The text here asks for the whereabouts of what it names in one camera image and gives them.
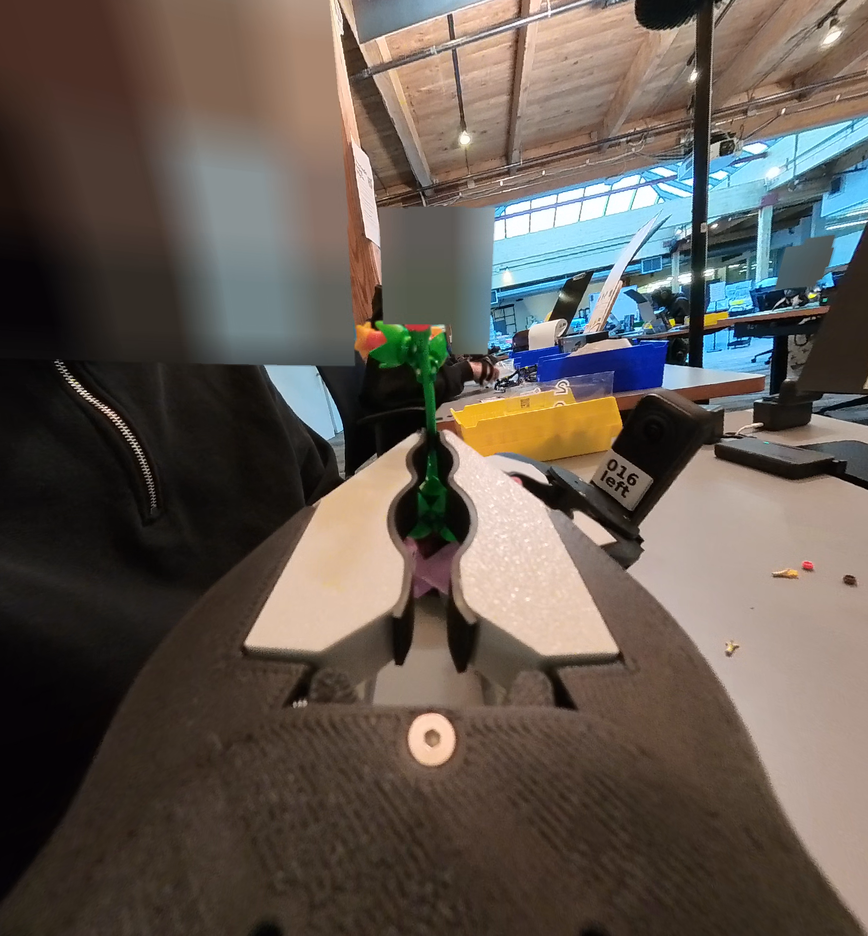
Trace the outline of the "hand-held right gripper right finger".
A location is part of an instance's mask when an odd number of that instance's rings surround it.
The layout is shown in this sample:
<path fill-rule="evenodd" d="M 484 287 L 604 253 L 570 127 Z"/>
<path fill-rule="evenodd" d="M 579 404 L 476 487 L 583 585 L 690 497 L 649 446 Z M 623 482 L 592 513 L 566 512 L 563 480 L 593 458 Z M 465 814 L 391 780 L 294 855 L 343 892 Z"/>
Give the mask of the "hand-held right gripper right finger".
<path fill-rule="evenodd" d="M 523 671 L 615 662 L 615 638 L 561 535 L 566 517 L 457 436 L 441 440 L 468 518 L 445 612 L 456 671 L 511 684 Z"/>

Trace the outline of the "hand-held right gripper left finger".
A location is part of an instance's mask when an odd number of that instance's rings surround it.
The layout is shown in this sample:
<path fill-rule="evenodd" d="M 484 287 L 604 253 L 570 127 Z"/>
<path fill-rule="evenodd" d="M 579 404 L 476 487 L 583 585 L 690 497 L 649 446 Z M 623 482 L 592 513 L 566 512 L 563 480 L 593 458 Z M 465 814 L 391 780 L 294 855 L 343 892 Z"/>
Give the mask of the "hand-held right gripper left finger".
<path fill-rule="evenodd" d="M 323 497 L 244 642 L 305 665 L 403 664 L 414 635 L 415 556 L 397 509 L 414 492 L 421 434 Z"/>

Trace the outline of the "pink toy brick pot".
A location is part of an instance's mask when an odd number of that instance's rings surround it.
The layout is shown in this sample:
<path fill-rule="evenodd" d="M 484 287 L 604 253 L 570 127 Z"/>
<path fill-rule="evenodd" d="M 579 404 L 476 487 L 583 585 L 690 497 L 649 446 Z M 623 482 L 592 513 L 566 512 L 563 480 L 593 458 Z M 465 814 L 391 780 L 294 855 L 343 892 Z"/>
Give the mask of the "pink toy brick pot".
<path fill-rule="evenodd" d="M 458 544 L 432 535 L 421 540 L 407 537 L 404 545 L 414 558 L 413 596 L 421 598 L 431 591 L 447 594 Z"/>

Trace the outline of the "green toy brick plant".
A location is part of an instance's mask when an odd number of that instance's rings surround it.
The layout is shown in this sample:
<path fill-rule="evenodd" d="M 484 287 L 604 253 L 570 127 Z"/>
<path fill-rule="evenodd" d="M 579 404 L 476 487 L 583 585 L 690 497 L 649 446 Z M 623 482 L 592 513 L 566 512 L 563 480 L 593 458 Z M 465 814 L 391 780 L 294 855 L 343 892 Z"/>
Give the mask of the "green toy brick plant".
<path fill-rule="evenodd" d="M 408 366 L 424 397 L 425 474 L 417 488 L 416 521 L 408 537 L 415 541 L 439 537 L 456 543 L 447 521 L 448 493 L 438 454 L 436 375 L 448 356 L 443 326 L 371 325 L 355 328 L 355 350 L 375 359 L 382 369 Z"/>

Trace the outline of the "yellow plastic bin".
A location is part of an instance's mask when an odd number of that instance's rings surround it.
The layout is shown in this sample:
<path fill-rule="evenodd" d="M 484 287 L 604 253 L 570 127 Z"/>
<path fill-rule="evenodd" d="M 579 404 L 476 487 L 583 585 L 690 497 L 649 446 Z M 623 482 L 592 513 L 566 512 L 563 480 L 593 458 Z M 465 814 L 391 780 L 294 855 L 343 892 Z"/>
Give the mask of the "yellow plastic bin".
<path fill-rule="evenodd" d="M 623 423 L 611 396 L 578 401 L 542 391 L 452 409 L 463 441 L 484 457 L 517 454 L 538 462 L 608 450 Z"/>

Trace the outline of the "wooden desk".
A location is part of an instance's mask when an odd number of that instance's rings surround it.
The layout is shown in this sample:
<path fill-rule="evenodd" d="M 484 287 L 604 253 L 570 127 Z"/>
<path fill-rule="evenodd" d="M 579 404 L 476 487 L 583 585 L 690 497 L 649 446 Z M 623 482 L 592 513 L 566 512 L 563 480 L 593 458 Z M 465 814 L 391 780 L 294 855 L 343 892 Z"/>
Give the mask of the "wooden desk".
<path fill-rule="evenodd" d="M 708 404 L 712 400 L 751 394 L 766 393 L 767 376 L 758 372 L 740 372 L 714 369 L 695 369 L 679 365 L 665 365 L 662 386 L 696 403 Z M 473 390 L 467 388 L 456 401 L 442 404 L 437 411 L 440 430 L 454 430 L 452 411 L 457 412 L 468 405 L 493 399 L 516 397 L 534 393 L 534 385 L 521 385 L 508 391 Z"/>

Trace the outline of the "clear plastic bag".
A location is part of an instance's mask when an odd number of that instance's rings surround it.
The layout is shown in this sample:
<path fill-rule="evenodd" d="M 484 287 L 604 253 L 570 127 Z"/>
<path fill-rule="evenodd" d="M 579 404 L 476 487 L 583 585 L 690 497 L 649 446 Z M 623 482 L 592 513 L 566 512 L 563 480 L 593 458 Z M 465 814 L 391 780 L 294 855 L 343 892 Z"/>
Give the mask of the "clear plastic bag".
<path fill-rule="evenodd" d="M 554 404 L 584 403 L 614 395 L 615 372 L 603 370 L 550 381 L 523 381 L 512 387 L 510 395 L 550 393 Z"/>

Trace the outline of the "blue storage bin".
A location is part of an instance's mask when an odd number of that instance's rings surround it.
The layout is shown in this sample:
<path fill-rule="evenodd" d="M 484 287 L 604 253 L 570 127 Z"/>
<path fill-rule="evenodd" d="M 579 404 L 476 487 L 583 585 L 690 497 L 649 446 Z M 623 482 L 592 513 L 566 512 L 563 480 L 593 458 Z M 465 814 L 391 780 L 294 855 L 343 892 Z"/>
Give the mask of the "blue storage bin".
<path fill-rule="evenodd" d="M 514 368 L 536 368 L 538 382 L 557 382 L 598 372 L 612 371 L 616 394 L 658 389 L 662 386 L 669 343 L 643 341 L 636 345 L 588 354 L 564 355 L 538 349 L 511 356 Z"/>

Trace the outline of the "black power bank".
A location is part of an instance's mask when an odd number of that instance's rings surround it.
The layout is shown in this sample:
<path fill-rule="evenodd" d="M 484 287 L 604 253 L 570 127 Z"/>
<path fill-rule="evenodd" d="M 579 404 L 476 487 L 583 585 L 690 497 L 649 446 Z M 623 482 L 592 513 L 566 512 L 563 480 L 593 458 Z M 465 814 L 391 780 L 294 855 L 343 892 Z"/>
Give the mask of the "black power bank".
<path fill-rule="evenodd" d="M 847 470 L 847 462 L 826 453 L 753 437 L 723 438 L 713 446 L 713 451 L 722 462 L 790 481 L 818 476 L 840 477 Z"/>

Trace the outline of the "black charger dock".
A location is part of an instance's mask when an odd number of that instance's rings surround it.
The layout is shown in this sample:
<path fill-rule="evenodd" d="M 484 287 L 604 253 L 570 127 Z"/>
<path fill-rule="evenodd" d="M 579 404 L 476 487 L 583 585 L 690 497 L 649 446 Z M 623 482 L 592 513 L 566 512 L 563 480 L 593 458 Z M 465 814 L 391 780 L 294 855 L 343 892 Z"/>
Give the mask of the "black charger dock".
<path fill-rule="evenodd" d="M 802 391 L 796 379 L 785 379 L 779 392 L 756 400 L 752 409 L 752 423 L 756 430 L 782 431 L 810 424 L 813 406 L 824 396 L 823 392 Z"/>

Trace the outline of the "person's black jacket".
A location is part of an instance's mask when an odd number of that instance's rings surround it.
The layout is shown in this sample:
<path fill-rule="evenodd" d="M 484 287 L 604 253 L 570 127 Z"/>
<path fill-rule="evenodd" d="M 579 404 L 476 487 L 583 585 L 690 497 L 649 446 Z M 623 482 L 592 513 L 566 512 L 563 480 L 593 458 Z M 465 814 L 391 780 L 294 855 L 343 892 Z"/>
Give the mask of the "person's black jacket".
<path fill-rule="evenodd" d="M 341 482 L 262 366 L 0 360 L 0 903 L 170 629 Z"/>

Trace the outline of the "black pole stand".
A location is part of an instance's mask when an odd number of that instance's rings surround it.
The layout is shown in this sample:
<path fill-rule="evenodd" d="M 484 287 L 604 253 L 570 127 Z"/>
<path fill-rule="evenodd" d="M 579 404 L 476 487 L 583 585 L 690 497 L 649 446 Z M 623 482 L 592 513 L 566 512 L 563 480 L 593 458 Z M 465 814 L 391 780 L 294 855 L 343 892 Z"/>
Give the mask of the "black pole stand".
<path fill-rule="evenodd" d="M 679 28 L 690 20 L 696 25 L 693 104 L 693 201 L 690 235 L 690 314 L 688 366 L 704 366 L 709 247 L 709 167 L 713 111 L 713 59 L 715 6 L 713 1 L 636 1 L 635 17 L 653 32 Z"/>

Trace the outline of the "paper notice sheet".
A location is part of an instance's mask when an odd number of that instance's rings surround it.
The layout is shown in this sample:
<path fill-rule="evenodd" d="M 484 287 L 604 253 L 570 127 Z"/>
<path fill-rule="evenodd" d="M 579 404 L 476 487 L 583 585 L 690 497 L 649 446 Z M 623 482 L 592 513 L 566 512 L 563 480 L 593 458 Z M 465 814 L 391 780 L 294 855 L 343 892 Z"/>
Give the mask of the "paper notice sheet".
<path fill-rule="evenodd" d="M 355 141 L 351 141 L 350 147 L 354 159 L 356 192 L 364 235 L 367 240 L 379 247 L 381 228 L 370 158 Z"/>

